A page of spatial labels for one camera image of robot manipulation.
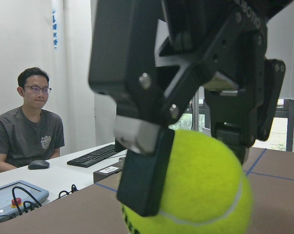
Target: white label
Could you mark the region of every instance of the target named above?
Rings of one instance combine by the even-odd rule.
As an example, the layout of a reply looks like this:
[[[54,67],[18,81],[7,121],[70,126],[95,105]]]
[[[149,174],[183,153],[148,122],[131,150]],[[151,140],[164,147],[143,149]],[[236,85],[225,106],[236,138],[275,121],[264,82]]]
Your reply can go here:
[[[101,173],[110,173],[110,172],[113,172],[113,171],[118,170],[118,169],[119,169],[118,167],[107,167],[107,168],[105,168],[105,169],[103,169],[103,170],[101,170],[99,172],[101,172]]]

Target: gray t-shirt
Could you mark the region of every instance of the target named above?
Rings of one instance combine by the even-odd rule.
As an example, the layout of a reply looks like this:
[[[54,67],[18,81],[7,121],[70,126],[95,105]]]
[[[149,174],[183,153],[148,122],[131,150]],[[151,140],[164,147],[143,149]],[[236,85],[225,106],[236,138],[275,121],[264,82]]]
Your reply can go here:
[[[9,164],[22,167],[36,159],[47,160],[64,145],[62,120],[52,112],[41,110],[38,123],[27,119],[21,107],[0,115],[0,154],[7,155]]]

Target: computer mouse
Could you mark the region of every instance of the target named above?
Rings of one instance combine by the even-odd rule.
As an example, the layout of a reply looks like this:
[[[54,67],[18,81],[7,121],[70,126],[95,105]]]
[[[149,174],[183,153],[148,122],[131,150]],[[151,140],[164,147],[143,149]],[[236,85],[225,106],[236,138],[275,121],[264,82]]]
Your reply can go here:
[[[50,163],[44,160],[34,160],[28,165],[29,170],[35,170],[35,169],[46,169],[50,166]]]

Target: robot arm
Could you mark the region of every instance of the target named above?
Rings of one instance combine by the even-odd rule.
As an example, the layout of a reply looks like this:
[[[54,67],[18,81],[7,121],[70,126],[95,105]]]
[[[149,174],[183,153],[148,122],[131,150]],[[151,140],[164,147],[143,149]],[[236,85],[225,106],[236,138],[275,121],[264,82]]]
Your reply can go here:
[[[128,148],[118,199],[158,212],[174,132],[200,86],[211,134],[241,163],[266,140],[285,74],[265,58],[267,21],[291,0],[98,0],[89,84],[117,104],[116,139]],[[158,19],[169,36],[157,51]]]

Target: red emergency stop button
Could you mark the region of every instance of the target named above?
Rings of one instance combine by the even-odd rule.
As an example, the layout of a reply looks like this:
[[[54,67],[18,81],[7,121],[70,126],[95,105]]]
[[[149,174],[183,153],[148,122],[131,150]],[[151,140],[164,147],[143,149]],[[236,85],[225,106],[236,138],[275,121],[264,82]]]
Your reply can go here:
[[[21,205],[21,198],[20,197],[16,197],[16,201],[18,205]],[[14,199],[12,200],[12,206],[16,206]]]

